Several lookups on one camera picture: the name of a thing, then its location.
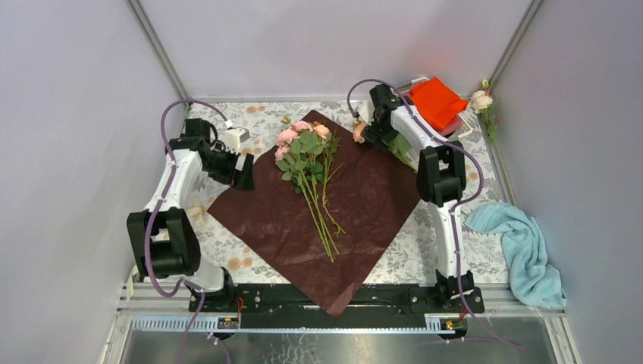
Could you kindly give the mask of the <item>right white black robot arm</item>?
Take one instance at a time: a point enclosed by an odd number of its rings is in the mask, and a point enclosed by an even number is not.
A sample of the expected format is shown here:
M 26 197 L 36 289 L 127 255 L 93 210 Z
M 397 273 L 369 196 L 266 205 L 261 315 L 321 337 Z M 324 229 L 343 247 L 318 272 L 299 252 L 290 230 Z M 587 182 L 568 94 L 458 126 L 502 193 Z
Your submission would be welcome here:
M 390 149 L 397 137 L 404 138 L 418 155 L 416 188 L 428 203 L 434 220 L 438 247 L 437 282 L 429 294 L 439 309 L 454 312 L 472 292 L 472 273 L 462 262 L 461 208 L 466 173 L 461 143 L 450 143 L 424 121 L 411 100 L 385 83 L 369 91 L 370 115 L 362 132 L 366 141 Z M 461 281 L 463 289 L 457 285 Z

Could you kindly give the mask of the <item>white fake rose stem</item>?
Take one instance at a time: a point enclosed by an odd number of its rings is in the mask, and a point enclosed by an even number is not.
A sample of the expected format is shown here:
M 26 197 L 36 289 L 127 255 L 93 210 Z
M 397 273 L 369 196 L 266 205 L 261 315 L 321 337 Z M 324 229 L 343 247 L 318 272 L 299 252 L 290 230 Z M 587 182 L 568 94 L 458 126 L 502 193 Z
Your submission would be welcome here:
M 478 115 L 478 118 L 484 123 L 487 138 L 493 149 L 494 158 L 499 170 L 499 175 L 502 179 L 504 192 L 508 200 L 515 205 L 516 198 L 510 188 L 510 181 L 505 169 L 500 148 L 497 142 L 497 125 L 499 123 L 494 110 L 494 99 L 491 95 L 491 82 L 488 79 L 483 79 L 480 82 L 481 89 L 475 91 L 470 98 L 470 103 L 473 111 Z

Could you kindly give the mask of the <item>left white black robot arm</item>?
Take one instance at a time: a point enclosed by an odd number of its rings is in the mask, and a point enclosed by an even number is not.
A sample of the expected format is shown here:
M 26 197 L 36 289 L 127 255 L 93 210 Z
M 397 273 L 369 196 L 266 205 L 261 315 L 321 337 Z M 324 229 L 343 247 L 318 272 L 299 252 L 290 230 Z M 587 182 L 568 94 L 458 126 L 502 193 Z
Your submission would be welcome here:
M 225 125 L 226 131 L 218 133 L 210 122 L 191 118 L 179 137 L 163 135 L 165 169 L 158 186 L 143 210 L 130 213 L 126 221 L 137 269 L 162 296 L 175 292 L 164 290 L 159 281 L 176 278 L 206 293 L 206 302 L 219 312 L 234 305 L 235 292 L 226 285 L 225 270 L 202 257 L 187 203 L 203 177 L 238 190 L 254 189 L 254 157 L 240 154 L 249 131 Z

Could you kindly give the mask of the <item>white plastic basket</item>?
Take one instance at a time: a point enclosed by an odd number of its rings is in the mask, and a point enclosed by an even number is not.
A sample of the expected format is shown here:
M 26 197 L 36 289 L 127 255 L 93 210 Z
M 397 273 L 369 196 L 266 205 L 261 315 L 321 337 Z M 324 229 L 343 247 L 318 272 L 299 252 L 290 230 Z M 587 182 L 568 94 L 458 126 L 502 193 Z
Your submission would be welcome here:
M 404 94 L 405 96 L 408 96 L 408 97 L 410 98 L 410 95 L 409 95 L 409 91 L 410 91 L 410 89 L 411 89 L 413 86 L 417 85 L 418 83 L 420 83 L 420 82 L 422 82 L 422 81 L 429 80 L 429 79 L 431 79 L 431 78 L 429 78 L 429 77 L 419 77 L 419 78 L 416 78 L 416 79 L 413 79 L 413 80 L 411 80 L 411 81 L 406 82 L 405 84 L 403 84 L 402 86 L 400 86 L 400 87 L 399 87 L 399 89 L 400 89 L 400 91 L 402 92 L 402 94 Z M 463 137 L 468 136 L 468 135 L 472 132 L 472 127 L 469 125 L 469 123 L 468 123 L 467 121 L 465 121 L 465 119 L 464 119 L 464 117 L 463 117 L 463 112 L 461 112 L 461 113 L 459 114 L 459 116 L 462 118 L 462 121 L 463 121 L 462 127 L 461 127 L 458 131 L 456 131 L 455 133 L 453 133 L 453 134 L 449 135 L 449 136 L 448 136 L 448 137 L 446 137 L 446 138 L 449 138 L 449 137 L 463 138 Z

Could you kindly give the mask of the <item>pink fake flower stem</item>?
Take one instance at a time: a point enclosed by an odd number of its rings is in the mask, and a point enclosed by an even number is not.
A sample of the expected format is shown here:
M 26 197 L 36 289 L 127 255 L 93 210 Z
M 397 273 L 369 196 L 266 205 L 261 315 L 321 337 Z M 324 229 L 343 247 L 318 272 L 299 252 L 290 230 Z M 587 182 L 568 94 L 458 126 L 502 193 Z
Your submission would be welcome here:
M 361 121 L 360 119 L 355 119 L 353 121 L 353 141 L 355 143 L 363 144 L 366 142 L 363 132 L 367 123 Z M 403 164 L 409 166 L 415 173 L 417 172 L 417 167 L 413 164 L 412 159 L 408 156 L 408 151 L 410 150 L 410 144 L 405 141 L 405 139 L 398 135 L 393 142 L 388 145 L 388 152 L 394 155 L 399 159 Z
M 286 126 L 276 142 L 275 164 L 281 179 L 294 185 L 304 197 L 325 252 L 331 262 L 340 254 L 335 239 L 346 231 L 333 217 L 328 200 L 331 178 L 342 165 L 334 165 L 340 138 L 319 121 L 293 121 L 284 117 Z

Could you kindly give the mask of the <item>dark red wrapping paper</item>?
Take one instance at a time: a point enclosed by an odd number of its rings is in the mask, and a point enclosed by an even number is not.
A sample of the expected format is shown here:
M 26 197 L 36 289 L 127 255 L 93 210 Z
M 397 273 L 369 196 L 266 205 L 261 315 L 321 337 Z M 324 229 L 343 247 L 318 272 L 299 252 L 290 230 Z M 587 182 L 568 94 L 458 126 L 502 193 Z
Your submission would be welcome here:
M 318 111 L 305 120 L 323 123 L 340 138 L 334 165 L 342 166 L 331 178 L 328 200 L 346 232 L 335 239 L 340 254 L 333 262 L 304 197 L 281 179 L 273 152 L 253 166 L 254 191 L 224 191 L 209 214 L 308 297 L 338 297 L 362 285 L 418 205 L 416 173 L 378 147 L 355 143 Z

